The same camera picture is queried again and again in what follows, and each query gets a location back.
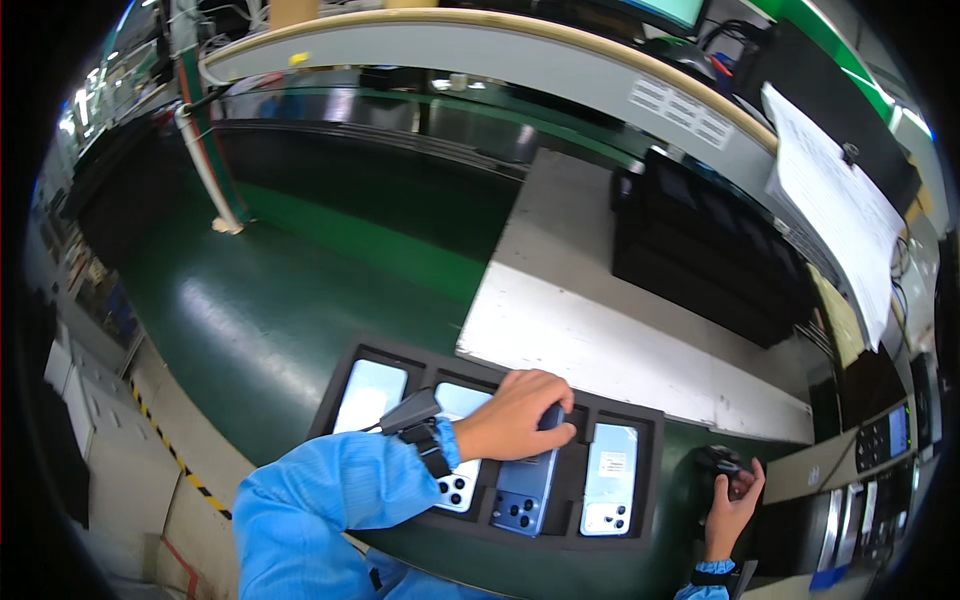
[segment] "black tray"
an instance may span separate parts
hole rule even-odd
[[[388,340],[361,336],[351,345],[333,372],[324,400],[307,434],[308,440],[333,431],[350,370],[353,363],[362,358],[406,370],[408,376],[405,396],[420,388],[432,388],[443,381],[492,394],[506,374],[463,359],[448,358]],[[574,396],[574,408],[566,420],[577,426],[577,436],[560,450],[550,500],[539,536],[527,538],[490,525],[496,499],[496,477],[500,470],[500,462],[493,460],[484,460],[481,464],[473,502],[468,512],[458,514],[431,508],[415,516],[414,521],[514,547],[621,552],[646,547],[650,540],[654,505],[657,502],[657,481],[660,477],[660,456],[663,451],[663,412],[579,390],[574,390]],[[589,444],[597,422],[630,425],[639,434],[634,509],[630,527],[623,536],[585,537],[580,534]]]

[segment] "right hand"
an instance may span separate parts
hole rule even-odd
[[[716,563],[727,560],[733,553],[736,539],[754,515],[766,477],[760,461],[754,458],[754,472],[741,470],[733,480],[733,491],[742,497],[730,500],[727,475],[717,475],[713,482],[713,506],[707,515],[704,561]]]
[[[573,391],[557,375],[536,369],[507,373],[490,401],[453,423],[461,463],[476,458],[514,461],[565,445],[577,433],[572,423],[537,429],[555,402],[568,415],[573,410]]]

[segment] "control panel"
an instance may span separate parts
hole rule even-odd
[[[856,433],[856,471],[862,473],[910,449],[909,409],[906,404],[860,427]]]

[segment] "smartphone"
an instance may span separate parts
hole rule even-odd
[[[538,429],[553,429],[564,422],[564,417],[564,409],[554,404],[543,413]],[[500,466],[490,525],[529,538],[540,534],[559,452],[554,448]]]
[[[362,358],[353,363],[333,433],[359,431],[376,425],[384,413],[403,400],[407,371]]]
[[[637,433],[633,427],[597,423],[587,460],[584,536],[624,536],[630,531],[636,480]]]
[[[440,404],[440,416],[455,421],[469,417],[473,411],[492,398],[493,394],[444,382],[437,385],[433,396]],[[470,510],[479,474],[480,459],[476,459],[461,463],[449,475],[438,479],[437,483],[444,499],[434,506],[454,513],[465,513]]]

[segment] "cuff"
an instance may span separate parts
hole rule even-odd
[[[444,459],[450,470],[459,467],[460,448],[457,446],[457,439],[453,435],[453,425],[450,424],[450,419],[447,417],[437,417],[437,443],[444,451]]]
[[[700,561],[694,569],[701,573],[707,573],[708,575],[725,575],[731,572],[734,566],[733,561],[726,559],[725,561],[717,561],[716,563],[704,563]]]

